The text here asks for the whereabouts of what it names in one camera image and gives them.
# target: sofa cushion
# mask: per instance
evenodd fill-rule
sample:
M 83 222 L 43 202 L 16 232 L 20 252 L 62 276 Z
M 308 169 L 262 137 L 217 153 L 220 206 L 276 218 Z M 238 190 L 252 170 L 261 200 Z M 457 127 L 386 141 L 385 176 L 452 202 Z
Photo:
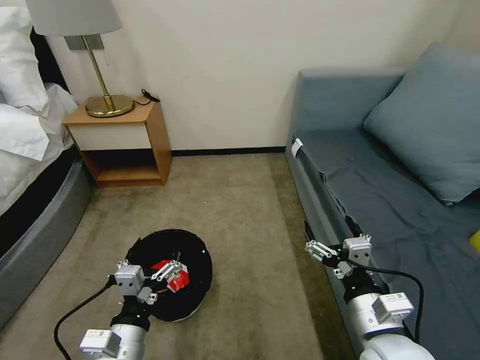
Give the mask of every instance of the sofa cushion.
M 432 44 L 364 128 L 444 203 L 480 188 L 480 56 Z

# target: power cord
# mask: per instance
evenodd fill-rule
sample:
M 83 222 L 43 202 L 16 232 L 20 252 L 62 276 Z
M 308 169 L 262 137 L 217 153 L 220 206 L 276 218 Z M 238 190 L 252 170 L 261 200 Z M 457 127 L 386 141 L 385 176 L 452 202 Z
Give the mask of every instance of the power cord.
M 133 100 L 134 102 L 136 102 L 137 104 L 139 105 L 142 105 L 142 106 L 145 106 L 145 105 L 148 105 L 150 104 L 151 102 L 154 102 L 154 103 L 159 103 L 160 102 L 160 99 L 158 97 L 155 97 L 155 96 L 152 96 L 147 90 L 145 89 L 142 89 L 141 90 L 141 94 L 148 99 L 148 102 L 146 103 L 141 103 L 137 100 Z
M 81 308 L 83 308 L 85 305 L 87 305 L 89 302 L 91 302 L 92 300 L 98 298 L 101 294 L 103 294 L 107 289 L 111 288 L 113 285 L 115 285 L 117 282 L 115 280 L 115 276 L 114 275 L 109 275 L 108 276 L 108 281 L 106 282 L 106 284 L 99 290 L 97 291 L 96 293 L 94 293 L 92 296 L 90 296 L 88 299 L 86 299 L 85 301 L 83 301 L 82 303 L 80 303 L 79 305 L 77 305 L 76 307 L 74 307 L 72 310 L 70 310 L 69 312 L 67 312 L 65 315 L 63 315 L 61 317 L 60 320 L 58 320 L 58 322 L 56 323 L 55 325 L 55 329 L 53 330 L 53 341 L 55 342 L 55 345 L 56 347 L 58 348 L 58 350 L 60 350 L 61 354 L 63 355 L 63 357 L 66 359 L 66 360 L 72 360 L 72 358 L 70 357 L 69 353 L 67 352 L 67 350 L 64 348 L 64 346 L 62 345 L 62 343 L 60 342 L 60 339 L 59 339 L 59 329 L 60 329 L 60 325 L 62 325 L 62 323 L 67 320 L 71 315 L 75 314 L 78 310 L 80 310 Z
M 420 345 L 420 323 L 422 321 L 422 313 L 424 310 L 424 286 L 422 285 L 422 282 L 416 278 L 413 275 L 410 275 L 407 272 L 403 271 L 396 271 L 396 270 L 386 270 L 386 269 L 381 269 L 381 268 L 376 268 L 376 267 L 370 267 L 370 266 L 365 266 L 362 264 L 359 264 L 358 262 L 355 262 L 353 260 L 347 259 L 347 263 L 354 265 L 358 268 L 362 268 L 364 270 L 368 270 L 374 273 L 381 273 L 381 274 L 389 274 L 389 275 L 397 275 L 401 276 L 404 278 L 408 278 L 410 280 L 413 280 L 417 286 L 418 286 L 418 310 L 416 312 L 416 321 L 415 321 L 415 335 L 413 340 Z

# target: nightstand shelf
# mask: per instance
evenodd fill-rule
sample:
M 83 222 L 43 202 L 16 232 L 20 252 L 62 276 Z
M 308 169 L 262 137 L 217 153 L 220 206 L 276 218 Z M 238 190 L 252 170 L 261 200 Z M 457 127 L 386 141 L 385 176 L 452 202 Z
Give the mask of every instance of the nightstand shelf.
M 100 188 L 166 184 L 172 157 L 159 103 L 111 118 L 81 105 L 64 124 Z

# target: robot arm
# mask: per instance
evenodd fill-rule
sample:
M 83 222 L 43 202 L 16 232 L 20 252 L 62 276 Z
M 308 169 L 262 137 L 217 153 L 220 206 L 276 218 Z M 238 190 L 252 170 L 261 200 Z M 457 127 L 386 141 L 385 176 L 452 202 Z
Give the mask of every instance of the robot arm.
M 345 287 L 344 300 L 350 310 L 350 318 L 364 351 L 360 360 L 434 360 L 422 346 L 400 335 L 402 320 L 414 307 L 403 292 L 384 294 L 361 267 L 368 266 L 372 254 L 371 237 L 360 234 L 348 238 L 342 245 L 326 246 L 315 241 L 307 226 L 305 250 L 326 267 Z
M 110 330 L 87 330 L 80 349 L 93 359 L 141 360 L 150 329 L 150 306 L 158 297 L 154 291 L 166 288 L 178 276 L 182 264 L 172 260 L 151 276 L 145 276 L 141 266 L 127 260 L 117 266 L 114 276 L 124 299 L 121 312 L 112 319 Z

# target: white tag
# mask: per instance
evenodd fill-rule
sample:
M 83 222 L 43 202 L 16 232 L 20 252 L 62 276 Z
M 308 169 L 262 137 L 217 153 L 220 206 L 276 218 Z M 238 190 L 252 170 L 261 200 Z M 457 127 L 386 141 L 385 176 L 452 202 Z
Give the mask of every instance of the white tag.
M 297 137 L 295 139 L 295 142 L 291 146 L 291 154 L 293 155 L 294 158 L 297 157 L 297 153 L 299 152 L 300 148 L 303 146 L 302 142 L 300 139 Z

